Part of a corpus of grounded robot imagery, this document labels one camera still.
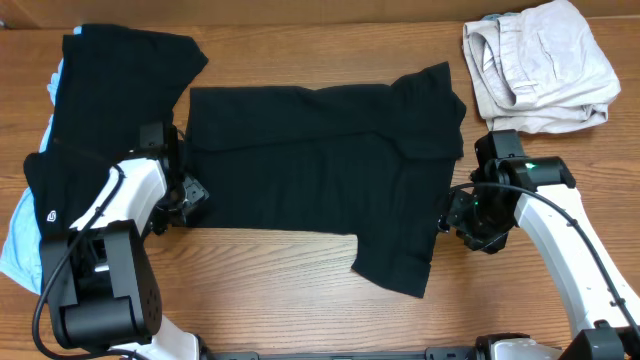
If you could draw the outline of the black t-shirt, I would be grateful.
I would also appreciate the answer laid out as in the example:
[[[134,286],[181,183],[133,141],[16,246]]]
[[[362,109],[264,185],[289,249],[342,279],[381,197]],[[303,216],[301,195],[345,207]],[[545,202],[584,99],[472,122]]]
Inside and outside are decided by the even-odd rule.
[[[209,196],[187,223],[353,235],[356,273],[422,297],[465,114],[447,63],[388,85],[194,88],[188,165]]]

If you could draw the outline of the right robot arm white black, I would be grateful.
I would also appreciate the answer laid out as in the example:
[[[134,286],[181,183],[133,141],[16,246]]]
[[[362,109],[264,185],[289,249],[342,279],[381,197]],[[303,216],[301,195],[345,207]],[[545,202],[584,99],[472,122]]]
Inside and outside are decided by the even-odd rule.
[[[442,231],[472,251],[495,254],[518,227],[542,256],[573,336],[564,349],[520,333],[480,336],[465,359],[636,359],[639,296],[622,276],[586,215],[576,180],[559,157],[529,157],[514,130],[474,145],[478,167],[450,189]]]

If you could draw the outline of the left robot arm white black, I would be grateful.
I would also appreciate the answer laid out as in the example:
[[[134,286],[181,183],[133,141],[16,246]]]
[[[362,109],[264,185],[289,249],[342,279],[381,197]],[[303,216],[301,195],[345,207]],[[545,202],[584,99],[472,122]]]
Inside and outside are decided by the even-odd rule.
[[[209,196],[181,163],[181,130],[155,123],[140,129],[137,148],[111,165],[89,209],[68,230],[40,244],[43,283],[32,319],[36,348],[44,312],[65,359],[207,359],[197,335],[163,313],[145,238],[183,227]]]

